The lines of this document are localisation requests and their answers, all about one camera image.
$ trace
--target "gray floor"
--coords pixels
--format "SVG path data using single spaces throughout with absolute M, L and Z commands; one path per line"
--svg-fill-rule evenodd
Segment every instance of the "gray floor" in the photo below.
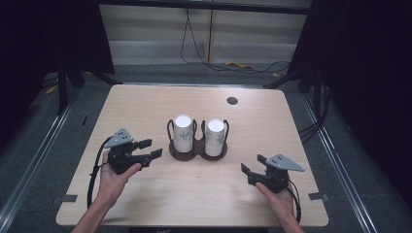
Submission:
M 255 64 L 264 69 L 266 64 Z M 261 86 L 276 81 L 271 74 L 245 75 L 241 73 L 213 71 L 204 65 L 144 65 L 116 66 L 115 79 L 131 83 L 193 83 L 239 84 Z M 59 226 L 55 216 L 59 197 L 66 193 L 77 168 L 88 137 L 99 116 L 110 87 L 85 74 L 86 84 L 79 96 L 69 88 L 74 99 L 71 112 L 55 138 L 51 150 L 25 195 L 9 232 L 69 232 L 70 227 Z M 290 105 L 297 129 L 312 123 L 303 97 L 297 91 L 297 81 L 283 84 L 282 89 Z M 0 206 L 3 208 L 30 165 L 43 139 L 56 119 L 58 94 L 41 92 L 27 114 L 25 122 L 16 126 L 17 135 L 0 153 Z M 348 176 L 365 205 L 376 230 L 362 229 L 360 220 L 345 193 L 335 168 L 320 138 L 315 135 L 304 145 L 315 180 L 325 201 L 329 224 L 325 227 L 305 227 L 306 232 L 412 232 L 412 216 L 394 190 L 391 183 L 364 152 L 339 110 L 331 101 L 326 117 L 326 130 L 335 146 Z M 102 227 L 101 232 L 128 232 L 128 228 Z M 270 232 L 281 232 L 270 229 Z

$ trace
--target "hand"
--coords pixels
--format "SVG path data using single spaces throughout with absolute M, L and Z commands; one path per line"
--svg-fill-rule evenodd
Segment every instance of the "hand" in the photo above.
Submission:
M 103 153 L 104 165 L 100 168 L 100 185 L 96 200 L 108 203 L 110 207 L 113 207 L 123 192 L 128 179 L 136 174 L 142 168 L 142 165 L 136 163 L 127 171 L 118 175 L 112 170 L 110 164 L 107 163 L 108 154 L 108 151 Z
M 263 183 L 256 183 L 256 188 L 266 197 L 270 209 L 285 232 L 303 232 L 294 218 L 293 199 L 287 190 L 284 189 L 279 193 L 273 193 Z

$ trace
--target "table top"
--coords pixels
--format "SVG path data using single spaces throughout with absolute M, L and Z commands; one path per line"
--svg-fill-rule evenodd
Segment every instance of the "table top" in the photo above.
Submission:
M 227 103 L 228 97 L 238 100 Z M 230 125 L 226 156 L 208 161 L 200 155 L 178 161 L 169 152 L 166 125 L 169 119 L 186 114 L 201 122 L 226 119 Z M 76 202 L 62 203 L 56 221 L 75 225 L 86 211 L 90 173 L 101 144 L 125 127 L 136 141 L 153 139 L 151 147 L 134 155 L 163 149 L 129 179 L 117 204 L 102 224 L 124 226 L 217 226 L 270 227 L 278 222 L 260 192 L 248 184 L 241 163 L 264 174 L 257 154 L 270 157 L 281 153 L 305 172 L 289 171 L 300 195 L 302 226 L 328 223 L 322 200 L 310 200 L 319 192 L 285 95 L 280 90 L 239 87 L 167 85 L 115 85 L 106 103 L 73 180 L 68 195 Z M 196 139 L 201 139 L 198 127 Z M 99 185 L 97 177 L 93 196 Z

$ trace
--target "person's left hand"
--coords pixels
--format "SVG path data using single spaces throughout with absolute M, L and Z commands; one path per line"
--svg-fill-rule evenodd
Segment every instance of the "person's left hand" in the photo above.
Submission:
M 100 168 L 100 185 L 96 200 L 107 203 L 110 207 L 116 204 L 127 184 L 128 179 L 136 174 L 141 168 L 140 163 L 131 166 L 127 171 L 118 175 L 113 171 L 112 167 L 107 162 L 109 152 L 103 153 L 103 166 Z

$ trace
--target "white cup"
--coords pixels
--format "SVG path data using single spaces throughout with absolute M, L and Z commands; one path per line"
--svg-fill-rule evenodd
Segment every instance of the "white cup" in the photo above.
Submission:
M 178 115 L 174 120 L 173 141 L 186 144 L 193 140 L 193 125 L 190 116 Z
M 176 140 L 173 140 L 173 146 L 175 147 L 175 150 L 178 152 L 189 152 L 192 149 L 193 146 L 193 141 L 186 142 L 186 143 L 179 143 Z
M 219 148 L 211 148 L 211 147 L 205 145 L 205 152 L 206 152 L 206 154 L 209 155 L 209 156 L 218 156 L 218 155 L 221 155 L 222 149 L 223 149 L 223 146 L 221 146 L 221 147 L 219 147 Z
M 218 118 L 211 119 L 208 122 L 207 128 L 206 128 L 205 152 L 211 156 L 219 155 L 222 152 L 223 144 L 224 144 L 223 120 L 218 119 Z

